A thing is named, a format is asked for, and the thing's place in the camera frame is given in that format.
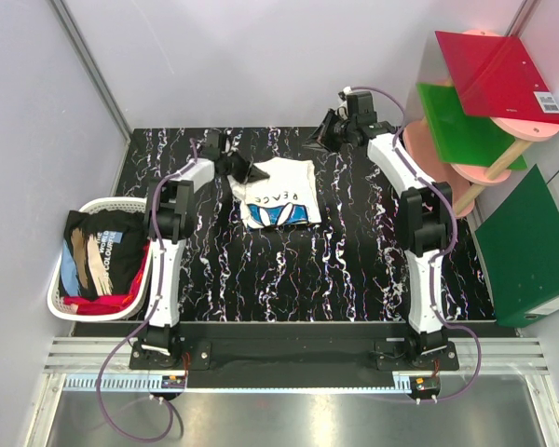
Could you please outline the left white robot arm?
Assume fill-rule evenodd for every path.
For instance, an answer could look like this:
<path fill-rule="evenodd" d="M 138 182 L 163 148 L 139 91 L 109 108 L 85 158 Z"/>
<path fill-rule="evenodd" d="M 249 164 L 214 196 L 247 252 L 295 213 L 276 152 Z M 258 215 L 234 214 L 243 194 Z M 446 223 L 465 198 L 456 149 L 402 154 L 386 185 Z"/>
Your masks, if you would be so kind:
<path fill-rule="evenodd" d="M 164 369 L 182 359 L 179 341 L 179 274 L 186 241 L 196 225 L 196 192 L 217 176 L 241 185 L 267 180 L 269 175 L 246 160 L 227 131 L 211 130 L 203 142 L 192 142 L 193 157 L 181 169 L 153 180 L 146 197 L 144 225 L 150 239 L 151 287 L 141 349 Z"/>

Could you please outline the white daisy t-shirt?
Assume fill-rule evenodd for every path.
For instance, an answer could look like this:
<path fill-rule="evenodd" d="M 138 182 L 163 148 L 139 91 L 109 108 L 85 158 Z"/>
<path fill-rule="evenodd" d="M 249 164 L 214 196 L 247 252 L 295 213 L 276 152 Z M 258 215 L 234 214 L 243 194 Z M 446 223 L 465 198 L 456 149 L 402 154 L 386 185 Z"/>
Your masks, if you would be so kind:
<path fill-rule="evenodd" d="M 239 203 L 240 219 L 247 229 L 321 223 L 312 160 L 273 157 L 254 165 L 269 178 L 241 184 L 228 177 Z"/>

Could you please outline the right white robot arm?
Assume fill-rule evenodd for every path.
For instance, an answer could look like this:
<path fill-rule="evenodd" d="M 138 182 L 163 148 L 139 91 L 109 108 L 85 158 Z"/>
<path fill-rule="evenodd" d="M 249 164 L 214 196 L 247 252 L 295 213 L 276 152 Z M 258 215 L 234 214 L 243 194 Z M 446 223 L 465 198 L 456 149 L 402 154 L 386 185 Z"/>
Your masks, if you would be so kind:
<path fill-rule="evenodd" d="M 337 152 L 349 143 L 365 147 L 368 158 L 388 178 L 398 196 L 395 236 L 409 268 L 409 334 L 404 357 L 425 369 L 447 348 L 443 331 L 441 273 L 443 257 L 453 249 L 457 230 L 448 183 L 435 182 L 403 148 L 400 137 L 376 113 L 346 116 L 330 109 L 312 135 L 321 148 Z"/>

